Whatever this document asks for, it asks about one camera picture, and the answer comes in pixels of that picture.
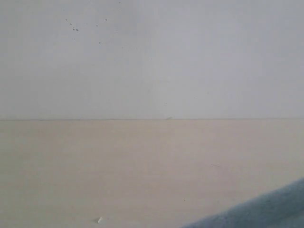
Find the beige tabletop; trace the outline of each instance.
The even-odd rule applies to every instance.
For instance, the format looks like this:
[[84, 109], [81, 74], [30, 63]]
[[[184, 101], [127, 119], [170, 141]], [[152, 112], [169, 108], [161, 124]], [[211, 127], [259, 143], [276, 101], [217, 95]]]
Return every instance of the beige tabletop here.
[[304, 120], [2, 121], [0, 228], [178, 228], [303, 174]]

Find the light wood surface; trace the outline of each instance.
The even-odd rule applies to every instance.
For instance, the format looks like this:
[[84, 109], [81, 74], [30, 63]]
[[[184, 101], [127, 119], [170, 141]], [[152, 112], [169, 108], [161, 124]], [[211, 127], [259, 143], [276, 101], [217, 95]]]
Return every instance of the light wood surface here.
[[303, 174], [304, 120], [2, 121], [0, 227], [178, 228]]

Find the table surface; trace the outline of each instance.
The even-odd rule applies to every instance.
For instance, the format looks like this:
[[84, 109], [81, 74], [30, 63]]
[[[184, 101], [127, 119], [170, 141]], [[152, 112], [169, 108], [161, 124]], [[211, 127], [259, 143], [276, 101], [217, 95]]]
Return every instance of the table surface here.
[[303, 149], [304, 120], [0, 121], [0, 227], [178, 228], [303, 177]]

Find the blue fabric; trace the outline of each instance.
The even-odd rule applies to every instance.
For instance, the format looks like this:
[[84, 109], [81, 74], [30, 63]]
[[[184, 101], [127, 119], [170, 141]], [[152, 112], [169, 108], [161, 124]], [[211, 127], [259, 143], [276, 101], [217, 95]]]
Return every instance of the blue fabric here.
[[304, 178], [183, 228], [304, 228]]

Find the white wall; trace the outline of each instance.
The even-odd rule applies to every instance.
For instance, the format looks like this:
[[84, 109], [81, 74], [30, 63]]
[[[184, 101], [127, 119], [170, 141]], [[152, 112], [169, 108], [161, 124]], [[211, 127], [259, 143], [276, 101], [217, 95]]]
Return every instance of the white wall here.
[[304, 117], [303, 9], [2, 0], [0, 119]]

